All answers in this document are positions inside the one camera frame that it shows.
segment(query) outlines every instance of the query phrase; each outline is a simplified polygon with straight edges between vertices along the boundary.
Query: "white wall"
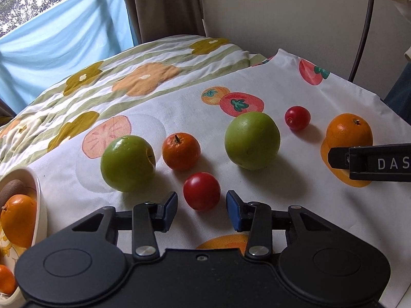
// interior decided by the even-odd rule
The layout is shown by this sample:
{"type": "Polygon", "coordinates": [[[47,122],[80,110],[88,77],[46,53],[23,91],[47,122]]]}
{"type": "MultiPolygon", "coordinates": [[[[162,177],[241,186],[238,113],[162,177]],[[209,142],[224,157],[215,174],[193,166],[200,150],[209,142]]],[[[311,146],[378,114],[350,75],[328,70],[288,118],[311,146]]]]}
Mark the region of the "white wall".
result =
{"type": "MultiPolygon", "coordinates": [[[[282,48],[345,79],[354,62],[368,0],[203,0],[206,31],[270,56],[282,48]]],[[[384,98],[406,65],[411,24],[389,0],[375,0],[354,83],[384,98]]]]}

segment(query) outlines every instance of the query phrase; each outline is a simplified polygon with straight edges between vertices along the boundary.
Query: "striped fabric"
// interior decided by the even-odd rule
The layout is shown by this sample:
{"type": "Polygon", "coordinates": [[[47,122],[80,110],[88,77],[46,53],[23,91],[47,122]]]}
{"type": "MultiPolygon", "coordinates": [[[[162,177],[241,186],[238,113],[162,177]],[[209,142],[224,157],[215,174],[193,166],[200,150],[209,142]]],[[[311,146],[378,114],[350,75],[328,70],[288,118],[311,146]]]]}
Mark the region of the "striped fabric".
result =
{"type": "Polygon", "coordinates": [[[172,36],[99,61],[45,90],[0,128],[0,175],[153,97],[262,62],[224,38],[172,36]]]}

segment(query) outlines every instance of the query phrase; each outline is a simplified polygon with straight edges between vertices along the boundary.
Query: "green apple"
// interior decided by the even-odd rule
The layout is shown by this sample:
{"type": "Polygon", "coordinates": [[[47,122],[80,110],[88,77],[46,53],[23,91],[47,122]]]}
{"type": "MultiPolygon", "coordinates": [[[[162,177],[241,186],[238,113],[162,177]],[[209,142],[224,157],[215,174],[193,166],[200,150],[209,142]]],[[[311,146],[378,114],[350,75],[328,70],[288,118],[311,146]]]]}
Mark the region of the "green apple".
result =
{"type": "Polygon", "coordinates": [[[267,114],[246,112],[230,123],[224,145],[227,155],[236,165],[258,170],[269,165],[277,155],[280,132],[267,114]]]}
{"type": "Polygon", "coordinates": [[[100,169],[112,188],[122,192],[138,190],[154,177],[153,148],[141,137],[122,136],[108,145],[100,169]]]}

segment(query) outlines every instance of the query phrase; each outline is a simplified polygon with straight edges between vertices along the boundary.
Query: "light blue curtain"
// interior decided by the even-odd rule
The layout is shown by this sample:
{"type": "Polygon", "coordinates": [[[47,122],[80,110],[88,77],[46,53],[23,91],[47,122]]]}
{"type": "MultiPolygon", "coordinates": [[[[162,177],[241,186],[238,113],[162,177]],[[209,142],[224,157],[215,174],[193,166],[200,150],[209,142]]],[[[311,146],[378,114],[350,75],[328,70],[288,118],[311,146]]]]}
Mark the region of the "light blue curtain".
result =
{"type": "Polygon", "coordinates": [[[132,46],[124,0],[64,0],[0,38],[0,98],[18,113],[54,83],[132,46]]]}

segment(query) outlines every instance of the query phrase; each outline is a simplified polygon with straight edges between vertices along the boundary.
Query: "fruit bowl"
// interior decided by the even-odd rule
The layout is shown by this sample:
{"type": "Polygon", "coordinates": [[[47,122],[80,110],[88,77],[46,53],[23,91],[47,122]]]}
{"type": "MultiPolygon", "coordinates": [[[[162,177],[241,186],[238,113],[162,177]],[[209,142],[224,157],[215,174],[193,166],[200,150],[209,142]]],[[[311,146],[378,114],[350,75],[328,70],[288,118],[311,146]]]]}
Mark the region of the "fruit bowl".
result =
{"type": "MultiPolygon", "coordinates": [[[[14,179],[19,179],[22,181],[25,188],[20,193],[29,195],[36,199],[37,209],[36,209],[36,222],[34,225],[34,234],[31,245],[33,246],[37,242],[40,242],[47,236],[47,210],[46,205],[43,200],[42,192],[40,190],[39,179],[37,178],[34,171],[27,167],[19,167],[14,169],[3,176],[0,181],[0,191],[5,187],[7,183],[14,179]]],[[[3,229],[0,226],[0,264],[7,266],[14,273],[14,266],[26,250],[15,246],[10,243],[6,236],[4,235],[3,229]]],[[[20,288],[17,288],[14,293],[9,296],[0,296],[0,306],[5,306],[7,308],[17,308],[22,306],[24,303],[23,295],[20,288]]]]}

